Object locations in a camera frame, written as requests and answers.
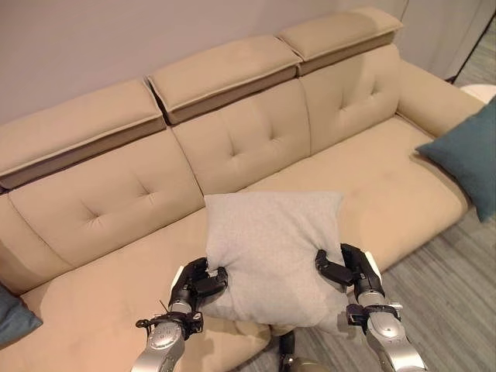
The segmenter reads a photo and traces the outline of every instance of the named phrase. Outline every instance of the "sofa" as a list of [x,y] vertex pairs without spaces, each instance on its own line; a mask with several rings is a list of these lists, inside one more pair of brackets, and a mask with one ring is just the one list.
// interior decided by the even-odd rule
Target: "sofa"
[[[340,240],[381,270],[459,220],[470,200],[415,148],[483,102],[403,61],[400,28],[332,14],[0,126],[0,281],[43,320],[0,370],[130,370],[134,323],[205,255],[204,195],[340,191]],[[205,318],[176,370],[231,370],[277,332]]]

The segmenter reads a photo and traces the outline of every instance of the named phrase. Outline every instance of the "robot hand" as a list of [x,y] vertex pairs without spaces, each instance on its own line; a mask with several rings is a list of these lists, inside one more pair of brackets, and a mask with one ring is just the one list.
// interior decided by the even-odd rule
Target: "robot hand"
[[427,370],[417,350],[409,342],[398,311],[401,305],[388,303],[381,276],[371,255],[355,246],[341,244],[345,267],[326,259],[320,250],[315,258],[317,270],[337,283],[354,285],[357,304],[346,307],[348,324],[361,326],[372,350],[386,372]]
[[168,312],[136,322],[136,327],[146,329],[148,339],[131,372],[171,372],[184,352],[184,341],[203,330],[200,304],[227,287],[226,270],[219,267],[210,277],[207,266],[206,258],[186,265],[172,287]]

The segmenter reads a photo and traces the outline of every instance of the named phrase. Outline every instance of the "headrest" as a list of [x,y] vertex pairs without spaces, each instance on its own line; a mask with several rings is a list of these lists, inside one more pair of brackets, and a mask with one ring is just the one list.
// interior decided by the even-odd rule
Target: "headrest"
[[395,17],[375,8],[335,13],[284,29],[278,37],[302,58],[302,76],[393,41],[402,27]]
[[165,128],[144,81],[94,91],[0,125],[0,185],[15,188]]
[[148,78],[172,124],[296,76],[301,62],[274,36],[237,40],[163,67]]

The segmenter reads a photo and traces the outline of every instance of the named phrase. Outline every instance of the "teal pillow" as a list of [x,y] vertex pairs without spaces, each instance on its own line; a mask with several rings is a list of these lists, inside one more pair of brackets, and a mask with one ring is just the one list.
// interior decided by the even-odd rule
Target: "teal pillow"
[[444,136],[417,147],[456,178],[479,220],[496,212],[496,97]]
[[42,324],[20,299],[0,285],[0,346],[24,337]]

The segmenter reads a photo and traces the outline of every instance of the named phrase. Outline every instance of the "floor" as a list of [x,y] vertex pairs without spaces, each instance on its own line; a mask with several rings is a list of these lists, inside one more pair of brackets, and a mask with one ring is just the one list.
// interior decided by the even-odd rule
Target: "floor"
[[[455,85],[496,84],[496,21]],[[474,210],[383,275],[391,300],[404,305],[408,336],[433,371],[496,371],[496,220],[480,224]],[[380,372],[362,341],[296,329],[297,355],[331,372]],[[277,340],[233,372],[277,371]]]

